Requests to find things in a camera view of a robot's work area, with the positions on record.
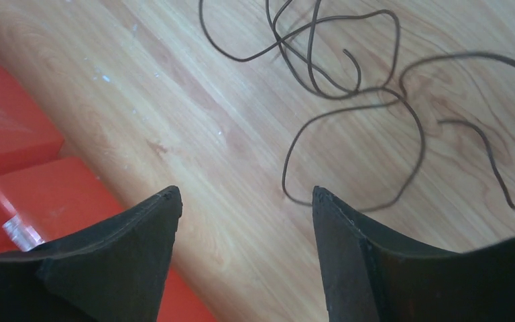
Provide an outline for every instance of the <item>black cable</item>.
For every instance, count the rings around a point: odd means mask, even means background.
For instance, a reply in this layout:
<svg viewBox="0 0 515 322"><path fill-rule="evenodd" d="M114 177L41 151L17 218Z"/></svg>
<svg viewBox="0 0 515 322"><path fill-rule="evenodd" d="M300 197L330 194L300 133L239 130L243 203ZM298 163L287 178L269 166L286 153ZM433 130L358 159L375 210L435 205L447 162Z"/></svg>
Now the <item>black cable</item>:
<svg viewBox="0 0 515 322"><path fill-rule="evenodd" d="M428 58L423 58L423 59L417 60L417 61L413 62L412 64L409 64L406 68L404 68L404 70L400 73L400 76L398 77L398 84L399 84L400 91L401 91L401 94L400 94L400 93L397 93L396 91L393 91L392 89L389 89L387 87L390 84L390 82L392 81L392 79L394 78L394 74L395 74L395 71L396 71L396 68L397 68L397 65L398 65L398 57L399 57L399 51L400 51L400 36L401 36L401 33L400 33L400 31L401 31L400 20L399 20L398 16L393 11L387 10L387 9L382 9L382 10L377 10L377 11L374 11L374 12L371 12L371 13L368 13L368 14L365 14L365 15L334 15L334 16L330 16L330 17L318 18L319 8L321 6L321 0L316 0L316 2L314 4L314 8L313 8L311 22L308 23L308 24L302 25L301 27L295 29L294 31L289 32L285 36L281 36L278 33L277 28L276 28L277 21L279 20L280 16L283 14L283 12L287 9L287 7L289 6L289 4L291 4L292 1L293 0L287 0L281 6L280 10L275 14L274 18L272 19L271 18L271 12L270 12L270 1L266 0L266 17L267 17L270 29L272 30L272 33L273 33L276 41L271 46L268 46L266 49L258 52L257 54L254 54L254 55L252 55L250 57L247 57L247 58L235 57L235 56L229 54L228 52L226 52L224 49L220 48L218 45L216 45L216 43L214 42L214 40L210 36L210 33L208 32L208 29L206 28L206 24L205 24L205 21L204 21L204 14L203 14L204 0L199 0L199 2L198 2L198 16L199 16L199 19L200 19L200 22L201 22L201 26L202 26L204 35L206 36L206 38L208 39L210 44L216 50L218 50L220 53L222 53L222 55L224 55L224 56L226 56L226 57L228 57L228 58L230 58L232 60L235 60L237 62L247 62L247 61L256 59L256 58L264 55L265 53L273 50L275 47L278 47L278 49L281 52L281 55L282 55L286 65L289 68L289 70L290 70L291 74L293 75L293 77L297 80L297 82L304 89L306 89L308 92L310 92L310 93L312 93L312 94L314 94L316 96L323 97L325 99L330 99L330 100L345 100L345 99L350 99L350 98L356 97L358 95L366 94L366 93L383 92L383 93L391 94L392 96L394 96L396 98L395 100L387 102L387 103L376 104L376 105L356 106L356 107L346 107L346 108L343 108L343 109L337 109L337 110L334 110L334 111L322 113L320 115L317 115L317 116L313 117L312 119L309 119L299 129L299 131L295 135L295 138L291 142L291 145L290 145L289 150L287 152L287 155L285 157L285 162L284 162L284 165L283 165L283 172L282 172L282 180L281 180L282 181L281 185L282 185L282 189L283 189L284 194L291 201L293 201L293 202L295 202L295 203L297 203L299 205L311 206L312 204L311 204L310 201L299 200L299 199L293 197L289 193L289 191L287 190L287 187L286 187L287 169L288 169L289 159L291 157L291 153L293 152L293 149L295 148L295 145L296 145L297 141L299 140L299 137L301 136L303 131L308 126L310 126L312 123L314 123L314 122L316 122L316 121L318 121L318 120L320 120L322 118L329 117L329 116L336 115L336 114L340 114L340 113L346 113L346 112L351 112L351 111L362 111L362 110L367 110L367 109L385 108L385 107L390 107L392 105L395 105L397 103L402 103L405 106L405 108L410 112L411 116L414 118L416 126L417 126L417 129L418 129L418 133L419 133L419 136L420 136L420 151L419 151L418 158L417 158L417 160L415 162L415 165L412 168L412 172L410 173L408 178L404 181L404 184L400 187L400 190L396 193L396 196L392 200L387 201L385 203L382 203L380 205L376 205L374 207L370 207L370 208L366 208L366 209L360 209L359 211L366 213L366 212L369 212L369 211L376 211L376 210L380 210L380 209L385 209L385 208L391 207L392 205L397 203L398 200L400 200L401 196L403 195L404 191L413 182L413 180L415 179L415 176L417 175L418 171L421 168L421 165L422 165L423 160L425 158L425 152L426 152L425 132L424 132L421 120L420 120L419 116L417 115L416 111L411 107L411 105L408 102L408 91L407 91L407 88L406 88L406 86L404 84L404 79L405 79L406 74L408 72L410 72L411 70L415 69L416 67L421 66L423 64L430 64L430 63L438 62L438 61L442 61L442 60L460 60L460 59L470 59L470 58L495 60L495 61L501 62L503 64L506 64L508 66L512 66L512 67L515 68L515 60L514 59L506 57L506 56L502 56L502 55L499 55L499 54L491 53L491 52L479 52L479 51L477 51L477 52L458 52L458 53L454 53L454 54L441 54L441 55L431 56L431 57L428 57ZM373 86L373 87L367 87L365 89L361 89L360 87L361 87L361 80L362 80L361 79L362 72L361 72L360 64L358 63L358 61L354 57L354 55L352 55L346 49L343 50L343 53L346 55L346 57L348 57L348 59L350 59L350 61L352 61L352 63L354 64L354 66L356 68L356 72L357 72L357 78L356 78L357 80L356 80L356 85L355 85L354 89L347 89L346 87L338 84L325 71L323 71L321 68L319 68L317 65L315 65L313 63L313 61L312 61L312 46L313 46L314 36L315 36L314 31L315 31L315 28L316 28L316 26L318 24L324 23L324 22L328 22L328 21L337 21L337 20L351 20L351 21L363 20L363 19L369 19L371 17L375 17L377 15L388 15L388 16L390 16L392 18L393 22L394 22L394 27L395 27L395 30L396 30L396 40L394 42L394 52L393 52L393 55L392 55L392 65L391 65L391 68L390 68L390 72L388 73L388 77L386 78L384 83L382 83L382 85ZM288 43L288 40L290 38L298 35L299 33L303 32L304 30L307 30L307 29L310 29L310 30L309 30L309 38L308 38L308 44L307 44L307 53L306 53L306 56L304 56L299 51L297 51L295 48L293 48ZM310 81L310 83L312 85L312 88L310 86L308 86L303 81L301 76L297 73L293 63L291 63L291 61L289 60L289 57L287 56L286 49L291 51L291 53L296 55L297 58L299 58L301 61L303 61L304 63L307 64L307 73L308 73L309 81ZM321 88L317 84L317 80L316 80L316 78L314 76L314 71L318 72L322 77L324 77L336 89L338 89L340 91L343 91L344 94L342 94L342 95L330 95L330 94L324 92L323 90L321 90ZM510 193L508 192L508 188L506 187L506 184L502 180L502 177L500 176L500 173L499 173L499 171L498 171L498 169L496 167L496 162L494 160L494 155L492 153L492 148L491 148L490 143L489 143L486 135L484 134L484 132L482 130L480 130L480 128L478 128L478 126L476 126L476 125L474 125L471 122L466 121L466 120L444 119L444 120L440 120L439 124L464 125L464 126L467 126L467 127L470 127L472 129L474 129L481 136L481 139L483 140L483 142L485 144L485 148L486 148L486 151L487 151L487 157L489 158L489 161L490 161L490 164L491 164L494 176L496 177L496 179L498 181L498 184L500 185L500 187L502 189L502 192L504 194L504 197L506 199L506 202L507 202L508 206L510 208L512 208L513 210L515 210L515 204L512 201L512 197L510 196Z"/></svg>

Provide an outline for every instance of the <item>wood grain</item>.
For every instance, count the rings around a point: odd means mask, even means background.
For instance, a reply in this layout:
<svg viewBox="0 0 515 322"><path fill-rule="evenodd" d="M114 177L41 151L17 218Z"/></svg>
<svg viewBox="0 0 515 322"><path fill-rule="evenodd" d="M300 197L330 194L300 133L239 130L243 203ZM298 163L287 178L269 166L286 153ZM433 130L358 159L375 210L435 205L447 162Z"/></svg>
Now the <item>wood grain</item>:
<svg viewBox="0 0 515 322"><path fill-rule="evenodd" d="M273 1L277 10L282 2ZM295 1L280 21L311 16ZM174 265L221 321L327 321L310 209L284 197L282 162L310 117L343 106L305 92L277 52L239 64L201 32L197 1L0 0L0 62L128 205L169 185L184 200ZM325 1L321 15L388 8L402 22L400 68L429 54L493 50L515 58L515 1ZM218 44L238 56L269 45L263 1L207 0ZM320 25L315 62L365 86L390 67L389 19ZM294 45L303 50L307 35ZM299 70L305 66L299 64ZM410 101L429 135L422 172L394 207L370 214L423 242L465 251L515 236L506 205L471 130L494 145L515 198L515 70L495 62L442 62L408 78ZM288 186L300 198L323 185L354 207L393 196L416 158L404 109L350 113L312 126L296 147Z"/></svg>

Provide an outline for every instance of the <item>thin black wire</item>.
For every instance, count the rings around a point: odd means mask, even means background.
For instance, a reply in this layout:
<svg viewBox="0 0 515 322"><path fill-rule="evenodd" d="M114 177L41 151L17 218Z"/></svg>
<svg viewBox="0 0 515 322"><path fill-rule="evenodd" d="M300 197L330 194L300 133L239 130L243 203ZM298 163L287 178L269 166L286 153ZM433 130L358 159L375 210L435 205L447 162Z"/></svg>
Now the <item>thin black wire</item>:
<svg viewBox="0 0 515 322"><path fill-rule="evenodd" d="M398 84L400 87L400 93L397 93L396 91L393 91L392 89L389 89L387 86L394 78L394 74L397 69L398 65L398 58L399 58L399 51L400 51L400 32L401 32L401 26L400 26L400 20L398 16L391 10L382 9L377 10L365 15L334 15L330 17L323 17L318 18L319 16L319 8L321 6L322 0L316 0L315 5L313 7L313 13L312 13L312 20L310 23L307 23L305 25L302 25L301 27L295 29L292 32L289 32L285 36L281 36L277 31L277 21L279 20L280 16L283 14L283 12L287 9L287 7L291 4L293 0L287 0L280 8L280 10L275 14L274 18L271 17L271 11L270 11L270 0L266 0L266 17L270 26L270 29L272 30L272 33L276 39L276 41L268 46L267 48L263 49L262 51L258 52L257 54L251 55L247 58L238 58L234 55L229 54L224 49L219 47L214 39L210 36L210 33L206 27L206 23L204 21L204 0L199 0L198 2L198 16L201 22L201 27L203 29L204 35L206 36L207 40L210 42L212 47L214 47L216 50L218 50L222 55L237 61L237 62L248 62L250 60L254 60L256 58L259 58L260 56L264 55L265 53L273 50L275 47L278 47L279 51L281 52L281 55L289 68L289 71L292 73L293 77L297 80L297 82L308 92L330 100L345 100L345 99L351 99L353 97L356 97L358 95L366 94L366 93L378 93L378 92L384 92L391 94L396 99L387 103L382 104L375 104L375 105L364 105L364 106L356 106L356 107L346 107L342 109L337 109L334 111L329 111L326 113L322 113L320 115L317 115L313 117L312 119L309 119L297 132L295 135L293 141L291 142L291 145L289 147L289 150L287 152L287 155L285 157L285 162L283 165L283 172L282 172L282 189L284 194L293 202L299 204L299 205L305 205L305 206L312 206L312 203L310 201L302 201L295 197L293 197L289 191L287 190L286 186L286 177L287 177L287 169L289 165L289 159L291 157L291 154L293 152L293 149L295 148L295 145L297 141L299 140L299 137L303 133L303 131L310 126L312 123L325 118L329 116L333 116L340 113L346 113L351 111L365 111L368 109L381 109L390 107L392 105L395 105L397 103L403 104L403 106L410 112L411 116L415 120L418 133L420 136L420 150L418 154L418 158L415 162L415 165L412 168L412 172L408 176L408 178L404 181L404 184L400 187L399 191L396 193L396 196L392 198L391 200L382 203L380 205L376 205L374 207L366 208L366 209L359 209L361 212L370 212L370 211L377 211L380 209L385 209L388 207L391 207L395 203L400 200L401 196L404 194L405 190L408 188L408 186L413 182L416 175L418 174L421 165L423 163L423 160L425 159L425 152L426 152L426 137L425 132L421 123L421 120L419 116L417 115L416 111L412 108L410 103L408 102L408 91L406 89L404 79L406 75L413 69L423 65L423 64L430 64L433 62L438 62L442 60L462 60L462 59L486 59L486 60L495 60L498 62L501 62L503 64L506 64L508 66L515 68L515 60L506 56L502 56L499 54L495 54L492 52L458 52L454 54L441 54L436 56L431 56L428 58L423 58L420 60L417 60L413 62L412 64L409 64L404 70L400 73L400 76L398 77ZM373 86L373 87L367 87L365 89L361 89L361 81L362 81L362 72L360 64L358 63L357 59L352 55L348 50L343 49L343 53L350 59L350 61L353 63L353 65L356 68L356 85L354 89L347 89L346 87L338 84L336 81L334 81L325 71L323 71L321 68L319 68L316 64L312 61L312 47L314 43L314 31L318 24L328 22L328 21L337 21L337 20L350 20L350 21L357 21L357 20L363 20L363 19L369 19L371 17L375 17L377 15L387 15L392 18L394 22L394 27L396 30L396 40L394 42L394 51L392 55L392 65L390 68L390 72L388 74L388 77L386 80L382 83L382 85ZM293 48L289 43L288 40L293 38L294 36L298 35L299 33L309 29L309 38L308 38L308 44L307 44L307 53L306 56L302 55L299 51L297 51L295 48ZM297 73L293 63L289 60L289 57L287 56L287 50L291 51L297 58L299 58L301 61L303 61L307 65L307 74L309 76L309 81L312 85L312 88L308 86L305 81L301 78L301 76ZM340 91L343 91L344 94L342 95L331 95L319 87L317 84L317 80L314 75L314 71L318 72L322 77L324 77L331 85L333 85L336 89L339 89ZM487 136L484 134L484 132L476 125L472 124L469 121L466 120L460 120L460 119L444 119L438 121L439 124L455 124L455 125L464 125L466 127L470 127L471 129L474 129L481 137L485 144L485 149L487 152L487 157L489 158L494 176L496 177L496 180L498 181L498 184L500 185L500 188L502 189L502 192L504 194L504 197L506 199L506 202L508 206L515 210L515 204L512 201L512 197L510 196L510 193L508 192L508 188L506 187L506 184L502 180L502 177L498 171L498 168L496 167L496 162L494 160L494 155L492 153L492 147L490 146L490 142L487 139Z"/></svg>

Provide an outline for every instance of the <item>wooden surface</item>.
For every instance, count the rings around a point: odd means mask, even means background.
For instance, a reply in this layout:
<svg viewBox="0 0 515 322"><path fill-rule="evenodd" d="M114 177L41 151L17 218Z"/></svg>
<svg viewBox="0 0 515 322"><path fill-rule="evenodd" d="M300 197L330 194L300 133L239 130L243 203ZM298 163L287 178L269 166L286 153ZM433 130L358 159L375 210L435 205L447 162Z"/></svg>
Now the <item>wooden surface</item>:
<svg viewBox="0 0 515 322"><path fill-rule="evenodd" d="M280 31L306 23L312 4L295 1ZM125 203L180 187L174 265L221 321L326 321L310 209L282 194L282 162L309 117L378 98L313 97L277 52L246 64L222 57L203 37L197 7L195 0L0 0L0 61ZM207 0L205 8L228 51L247 56L272 42L263 1ZM381 8L402 21L400 67L464 49L515 58L515 1L333 0L321 15ZM386 18L326 23L315 60L352 87L347 48L359 57L365 86L374 85L389 68L392 32ZM304 48L306 38L294 43ZM396 206L370 215L449 250L514 236L515 213L478 136L435 120L479 122L515 198L515 70L446 62L418 69L408 84L429 135L427 159ZM339 116L304 134L288 186L304 199L319 184L354 207L375 205L396 192L417 149L401 107Z"/></svg>

